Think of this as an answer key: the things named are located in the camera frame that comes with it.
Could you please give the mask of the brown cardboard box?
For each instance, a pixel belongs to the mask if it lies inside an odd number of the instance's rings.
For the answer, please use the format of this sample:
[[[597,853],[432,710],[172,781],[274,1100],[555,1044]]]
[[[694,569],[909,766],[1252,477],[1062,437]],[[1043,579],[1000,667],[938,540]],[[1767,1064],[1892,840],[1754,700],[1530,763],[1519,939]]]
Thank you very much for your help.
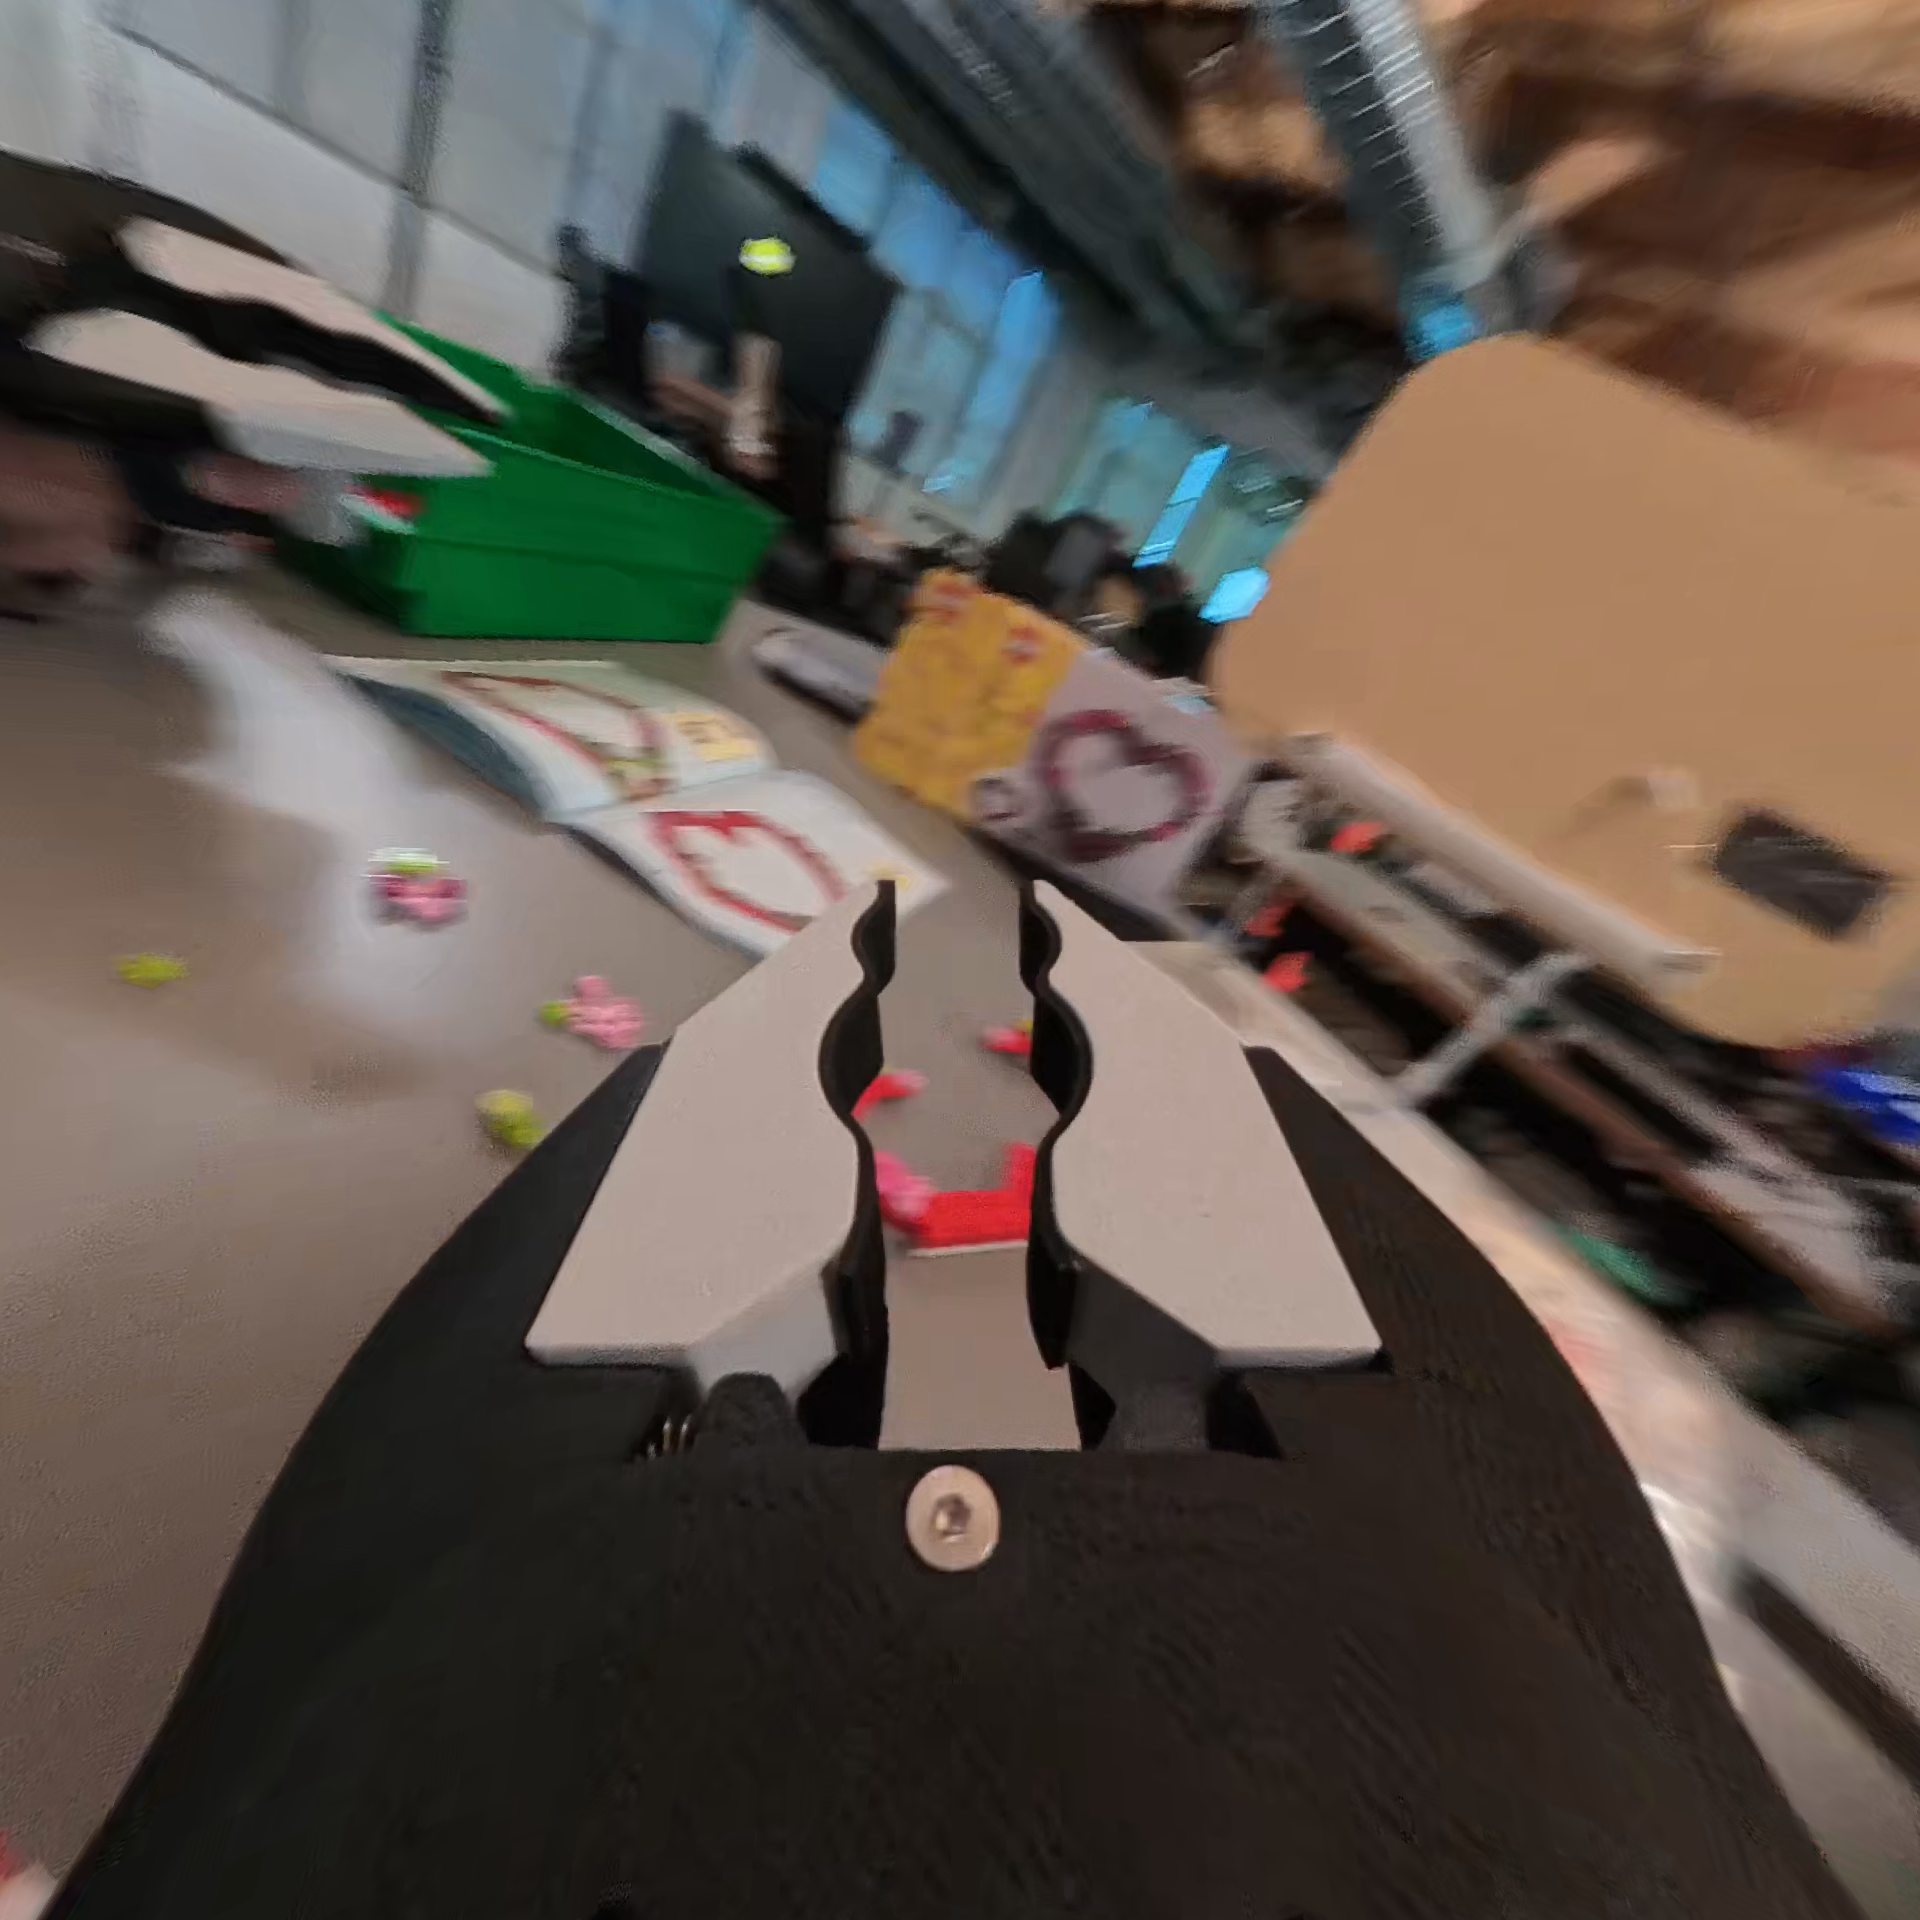
[[[1916,491],[1525,337],[1417,368],[1224,716],[1701,1035],[1916,1011]]]

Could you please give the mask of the lego instruction booklet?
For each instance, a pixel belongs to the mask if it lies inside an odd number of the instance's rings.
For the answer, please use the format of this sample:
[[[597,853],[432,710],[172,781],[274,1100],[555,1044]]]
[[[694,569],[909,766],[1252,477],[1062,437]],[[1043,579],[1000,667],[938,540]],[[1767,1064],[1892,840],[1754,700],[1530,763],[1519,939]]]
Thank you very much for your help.
[[[782,768],[753,722],[700,694],[605,659],[324,664],[748,956],[782,948],[867,884],[892,884],[902,920],[948,896],[948,878],[867,812]]]

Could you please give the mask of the red lego heart frame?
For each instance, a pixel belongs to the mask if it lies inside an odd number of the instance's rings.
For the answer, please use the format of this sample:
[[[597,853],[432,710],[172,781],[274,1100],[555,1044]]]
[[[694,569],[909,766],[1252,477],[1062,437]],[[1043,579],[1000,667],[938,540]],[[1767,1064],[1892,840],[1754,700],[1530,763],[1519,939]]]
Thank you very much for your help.
[[[949,1191],[906,1168],[902,1156],[877,1151],[879,1219],[906,1237],[914,1253],[991,1252],[1029,1241],[1029,1220],[1036,1179],[1036,1147],[1014,1142],[1003,1147],[995,1189]]]

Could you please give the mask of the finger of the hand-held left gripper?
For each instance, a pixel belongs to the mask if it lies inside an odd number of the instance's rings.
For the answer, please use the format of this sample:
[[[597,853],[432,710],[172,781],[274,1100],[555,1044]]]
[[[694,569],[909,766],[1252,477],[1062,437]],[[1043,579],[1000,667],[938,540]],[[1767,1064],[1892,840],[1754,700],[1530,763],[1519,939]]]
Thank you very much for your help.
[[[141,275],[194,294],[209,320],[228,324],[235,340],[210,347],[216,355],[388,399],[427,426],[432,415],[471,426],[507,418],[507,404],[482,384],[301,267],[151,221],[123,227],[117,247]]]
[[[206,439],[267,468],[473,478],[487,461],[398,402],[235,361],[158,320],[87,312],[35,325],[29,370],[117,384],[186,409]]]

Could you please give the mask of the small white flat object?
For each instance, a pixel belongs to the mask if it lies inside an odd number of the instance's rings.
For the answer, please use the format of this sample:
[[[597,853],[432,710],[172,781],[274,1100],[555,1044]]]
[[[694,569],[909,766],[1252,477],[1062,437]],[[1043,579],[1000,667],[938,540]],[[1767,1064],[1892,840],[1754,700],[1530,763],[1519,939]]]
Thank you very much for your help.
[[[892,651],[808,621],[777,621],[748,644],[748,656],[762,679],[857,722],[874,709]]]

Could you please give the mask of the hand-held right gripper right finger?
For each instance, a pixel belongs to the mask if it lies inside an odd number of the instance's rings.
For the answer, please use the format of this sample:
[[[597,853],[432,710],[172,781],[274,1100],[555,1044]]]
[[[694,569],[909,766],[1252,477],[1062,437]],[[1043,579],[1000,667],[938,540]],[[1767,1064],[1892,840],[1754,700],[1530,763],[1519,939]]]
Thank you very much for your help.
[[[1049,881],[1020,900],[1029,1074],[1051,1107],[1029,1322],[1088,1453],[1271,1453],[1261,1382],[1378,1372],[1383,1337],[1233,1026]]]

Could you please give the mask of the green plastic bin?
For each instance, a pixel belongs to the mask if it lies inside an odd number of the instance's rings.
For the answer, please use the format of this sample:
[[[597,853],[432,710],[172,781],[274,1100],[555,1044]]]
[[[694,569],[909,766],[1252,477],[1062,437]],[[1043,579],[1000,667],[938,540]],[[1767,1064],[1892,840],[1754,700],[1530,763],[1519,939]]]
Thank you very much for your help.
[[[344,546],[284,536],[277,562],[339,601],[432,639],[718,639],[785,520],[677,447],[514,365],[398,325],[507,404],[473,427],[477,478],[363,477]]]

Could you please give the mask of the silver ventilation duct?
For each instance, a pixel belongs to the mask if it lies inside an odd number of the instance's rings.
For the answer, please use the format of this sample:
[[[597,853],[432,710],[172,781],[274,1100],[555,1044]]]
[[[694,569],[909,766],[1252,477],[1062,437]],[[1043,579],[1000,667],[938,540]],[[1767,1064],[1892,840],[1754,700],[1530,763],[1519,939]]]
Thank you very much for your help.
[[[1381,252],[1408,330],[1465,318],[1509,330],[1509,243],[1468,155],[1415,2],[1262,2],[1347,180],[1347,208]]]

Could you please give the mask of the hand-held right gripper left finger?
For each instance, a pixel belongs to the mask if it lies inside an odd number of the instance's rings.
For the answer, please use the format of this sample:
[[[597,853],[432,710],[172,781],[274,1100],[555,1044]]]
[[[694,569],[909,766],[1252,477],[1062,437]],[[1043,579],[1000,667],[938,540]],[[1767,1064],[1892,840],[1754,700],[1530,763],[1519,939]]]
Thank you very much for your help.
[[[688,1016],[539,1302],[546,1369],[771,1382],[818,1445],[874,1451],[889,1307],[877,1155],[899,889],[864,881]]]

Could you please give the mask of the yellow lego set box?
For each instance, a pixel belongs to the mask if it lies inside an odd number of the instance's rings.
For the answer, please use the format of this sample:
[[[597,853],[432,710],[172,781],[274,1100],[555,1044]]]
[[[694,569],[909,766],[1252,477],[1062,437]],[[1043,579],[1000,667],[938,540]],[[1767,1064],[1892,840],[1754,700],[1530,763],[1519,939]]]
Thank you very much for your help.
[[[1142,920],[1237,824],[1252,756],[1218,710],[965,573],[922,573],[853,728],[857,766]]]

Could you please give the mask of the dark monitor screen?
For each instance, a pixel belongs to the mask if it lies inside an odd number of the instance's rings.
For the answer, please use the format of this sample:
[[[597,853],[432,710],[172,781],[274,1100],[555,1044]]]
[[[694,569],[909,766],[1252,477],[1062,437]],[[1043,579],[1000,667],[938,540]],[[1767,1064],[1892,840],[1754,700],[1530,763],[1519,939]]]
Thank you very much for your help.
[[[636,227],[650,318],[729,347],[782,354],[782,399],[840,427],[902,298],[870,243],[758,149],[727,149],[677,112]]]

